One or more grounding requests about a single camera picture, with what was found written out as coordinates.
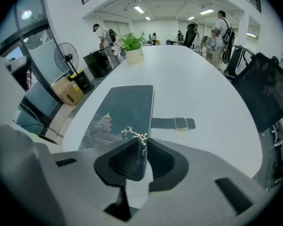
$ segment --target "strap buckle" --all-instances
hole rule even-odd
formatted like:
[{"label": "strap buckle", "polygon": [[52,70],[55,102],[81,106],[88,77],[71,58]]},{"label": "strap buckle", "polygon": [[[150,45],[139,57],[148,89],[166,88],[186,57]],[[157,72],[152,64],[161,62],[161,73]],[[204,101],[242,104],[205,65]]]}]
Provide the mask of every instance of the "strap buckle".
[{"label": "strap buckle", "polygon": [[[186,124],[186,127],[178,128],[178,127],[177,127],[177,124],[176,124],[176,119],[184,119],[185,124]],[[187,130],[187,129],[189,128],[189,127],[188,127],[187,119],[186,119],[185,117],[175,117],[175,118],[174,118],[174,125],[175,125],[175,130]]]}]

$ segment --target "white table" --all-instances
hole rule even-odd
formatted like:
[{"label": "white table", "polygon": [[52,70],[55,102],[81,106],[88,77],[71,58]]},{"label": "white table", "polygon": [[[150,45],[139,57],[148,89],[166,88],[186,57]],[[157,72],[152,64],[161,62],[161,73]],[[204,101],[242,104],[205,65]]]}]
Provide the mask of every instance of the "white table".
[{"label": "white table", "polygon": [[150,137],[211,152],[252,178],[262,149],[253,118],[230,82],[208,61],[185,46],[142,48],[144,62],[121,63],[90,95],[63,139],[64,151],[77,150],[110,88],[153,85],[153,117],[193,118],[196,129],[151,129]]}]

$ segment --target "notebook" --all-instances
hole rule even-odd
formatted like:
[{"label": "notebook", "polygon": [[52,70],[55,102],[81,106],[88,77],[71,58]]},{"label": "notebook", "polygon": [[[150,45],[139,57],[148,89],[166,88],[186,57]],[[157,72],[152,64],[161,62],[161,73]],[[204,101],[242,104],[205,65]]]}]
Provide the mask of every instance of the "notebook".
[{"label": "notebook", "polygon": [[93,116],[79,149],[105,146],[134,136],[146,145],[153,98],[152,85],[111,88]]}]

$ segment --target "flower pot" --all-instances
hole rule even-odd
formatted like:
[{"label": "flower pot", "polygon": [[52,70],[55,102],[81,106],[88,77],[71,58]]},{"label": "flower pot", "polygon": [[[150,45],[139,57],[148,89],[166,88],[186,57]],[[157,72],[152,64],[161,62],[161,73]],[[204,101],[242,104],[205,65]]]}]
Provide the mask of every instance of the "flower pot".
[{"label": "flower pot", "polygon": [[126,51],[126,60],[128,64],[137,64],[143,61],[143,52],[142,48],[138,48],[131,51]]}]

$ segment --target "green plant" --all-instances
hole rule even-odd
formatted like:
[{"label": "green plant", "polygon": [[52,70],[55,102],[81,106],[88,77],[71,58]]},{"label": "green plant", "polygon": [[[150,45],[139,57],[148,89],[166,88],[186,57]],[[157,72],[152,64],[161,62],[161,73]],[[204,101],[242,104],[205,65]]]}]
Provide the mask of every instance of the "green plant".
[{"label": "green plant", "polygon": [[144,33],[140,37],[137,37],[132,32],[127,33],[121,37],[122,48],[125,51],[135,50],[141,47],[141,42],[144,40]]}]

